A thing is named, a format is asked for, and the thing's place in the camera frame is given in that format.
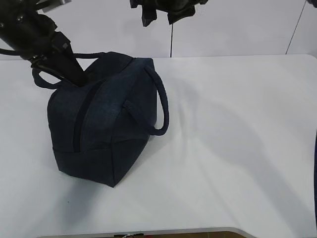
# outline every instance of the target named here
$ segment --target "black cable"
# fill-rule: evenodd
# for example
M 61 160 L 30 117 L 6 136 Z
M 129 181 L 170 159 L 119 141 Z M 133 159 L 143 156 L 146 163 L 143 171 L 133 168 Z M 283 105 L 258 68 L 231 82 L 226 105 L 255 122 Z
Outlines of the black cable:
M 5 50 L 0 48 L 0 54 L 6 56 L 23 56 L 32 53 L 31 50 L 29 51 L 12 51 L 12 50 Z

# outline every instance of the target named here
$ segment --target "bag strap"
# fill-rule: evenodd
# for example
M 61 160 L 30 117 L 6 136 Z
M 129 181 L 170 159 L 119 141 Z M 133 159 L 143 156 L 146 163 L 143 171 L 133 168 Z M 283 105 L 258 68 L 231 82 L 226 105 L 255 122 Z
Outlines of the bag strap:
M 166 94 L 162 79 L 160 78 L 158 73 L 156 73 L 155 70 L 153 70 L 149 66 L 145 67 L 145 71 L 152 78 L 158 91 L 158 95 L 159 95 L 160 102 L 163 107 L 163 113 L 164 113 L 163 127 L 161 129 L 156 129 L 154 126 L 150 125 L 147 119 L 144 117 L 144 115 L 140 111 L 140 109 L 131 101 L 126 100 L 125 103 L 123 104 L 123 107 L 132 115 L 132 117 L 136 120 L 138 125 L 142 127 L 149 135 L 164 135 L 167 132 L 167 129 L 169 126 L 169 111 L 168 111 L 167 94 Z
M 100 52 L 100 53 L 93 53 L 93 54 L 74 54 L 75 58 L 77 59 L 97 59 L 100 58 L 102 56 L 104 56 L 105 53 L 104 52 Z M 40 70 L 38 68 L 34 68 L 32 69 L 32 75 L 34 78 L 34 83 L 36 86 L 40 87 L 40 88 L 47 88 L 47 89 L 57 89 L 59 86 L 62 85 L 62 81 L 55 83 L 55 84 L 51 84 L 49 82 L 47 82 L 46 80 L 44 80 L 41 76 L 40 73 L 43 70 Z M 63 78 L 59 77 L 58 75 L 52 73 L 52 72 L 46 72 L 52 76 L 54 76 L 55 78 L 58 78 L 59 80 L 63 80 Z

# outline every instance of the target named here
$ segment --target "table surface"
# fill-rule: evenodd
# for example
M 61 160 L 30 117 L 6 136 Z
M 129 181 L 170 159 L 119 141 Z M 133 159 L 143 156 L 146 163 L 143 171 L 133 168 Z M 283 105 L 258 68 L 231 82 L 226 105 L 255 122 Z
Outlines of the table surface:
M 316 237 L 317 60 L 175 58 L 155 65 L 169 96 L 170 129 L 151 138 L 110 188 L 58 171 L 46 115 L 52 92 L 33 84 L 28 62 L 0 61 L 0 237 Z

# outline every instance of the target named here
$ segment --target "fabric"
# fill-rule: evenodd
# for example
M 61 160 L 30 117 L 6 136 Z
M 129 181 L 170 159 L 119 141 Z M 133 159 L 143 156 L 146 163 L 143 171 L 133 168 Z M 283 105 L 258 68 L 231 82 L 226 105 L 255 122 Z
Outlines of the fabric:
M 76 54 L 98 59 L 86 69 L 88 83 L 35 83 L 57 90 L 48 103 L 53 151 L 60 171 L 114 187 L 137 160 L 150 135 L 164 135 L 168 101 L 152 59 L 119 53 Z M 157 94 L 164 124 L 156 129 Z

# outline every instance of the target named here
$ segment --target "dark blue bag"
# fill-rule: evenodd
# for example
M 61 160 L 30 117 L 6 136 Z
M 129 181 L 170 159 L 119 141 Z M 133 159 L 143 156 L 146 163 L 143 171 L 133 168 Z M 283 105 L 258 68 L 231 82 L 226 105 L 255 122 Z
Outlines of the dark blue bag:
M 57 89 L 48 104 L 53 151 L 60 171 L 114 187 L 129 171 L 150 135 L 169 125 L 167 95 L 152 59 L 119 53 L 77 54 L 99 58 L 87 69 L 89 82 L 50 84 L 33 70 L 35 83 Z M 157 92 L 164 113 L 157 121 Z

